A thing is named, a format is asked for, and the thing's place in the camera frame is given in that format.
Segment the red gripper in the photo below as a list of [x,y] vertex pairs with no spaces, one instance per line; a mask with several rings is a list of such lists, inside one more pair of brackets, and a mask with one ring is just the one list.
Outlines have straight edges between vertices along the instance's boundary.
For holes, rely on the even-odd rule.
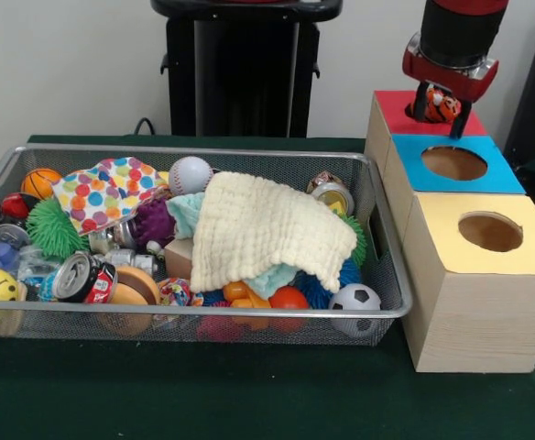
[[464,69],[444,67],[425,58],[418,48],[406,48],[403,72],[417,80],[419,86],[412,104],[412,115],[417,121],[430,121],[432,109],[432,88],[450,92],[456,99],[453,106],[454,119],[449,137],[460,139],[477,102],[494,81],[499,67],[498,60],[485,59],[477,66]]

